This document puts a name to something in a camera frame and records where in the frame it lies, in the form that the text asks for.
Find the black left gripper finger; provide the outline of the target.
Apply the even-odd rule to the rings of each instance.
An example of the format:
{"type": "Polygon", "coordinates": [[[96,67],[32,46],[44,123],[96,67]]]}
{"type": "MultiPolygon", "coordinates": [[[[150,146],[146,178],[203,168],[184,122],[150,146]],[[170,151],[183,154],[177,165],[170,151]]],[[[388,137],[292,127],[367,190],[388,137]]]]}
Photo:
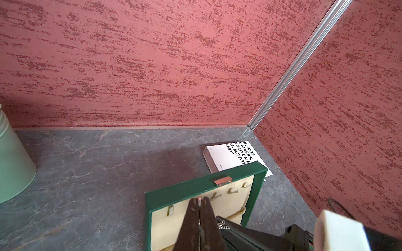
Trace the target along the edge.
{"type": "Polygon", "coordinates": [[[200,208],[200,198],[193,198],[189,201],[174,251],[200,250],[200,208]]]}

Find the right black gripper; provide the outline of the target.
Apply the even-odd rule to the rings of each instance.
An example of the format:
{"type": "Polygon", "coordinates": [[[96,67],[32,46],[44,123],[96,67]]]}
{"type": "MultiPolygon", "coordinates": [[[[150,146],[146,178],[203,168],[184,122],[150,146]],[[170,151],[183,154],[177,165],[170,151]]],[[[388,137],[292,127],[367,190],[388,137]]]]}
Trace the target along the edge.
{"type": "Polygon", "coordinates": [[[280,236],[242,227],[220,216],[215,217],[210,199],[201,199],[201,251],[314,251],[314,236],[293,224],[280,236]]]}

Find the green jewelry box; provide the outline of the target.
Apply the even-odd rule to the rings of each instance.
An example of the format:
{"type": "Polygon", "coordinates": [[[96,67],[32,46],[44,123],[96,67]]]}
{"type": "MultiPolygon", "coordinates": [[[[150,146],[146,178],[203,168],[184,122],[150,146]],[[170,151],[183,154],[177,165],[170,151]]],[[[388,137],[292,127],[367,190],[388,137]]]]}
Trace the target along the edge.
{"type": "Polygon", "coordinates": [[[146,193],[145,250],[172,249],[186,213],[200,216],[204,204],[211,215],[246,227],[268,171],[252,162],[146,193]]]}

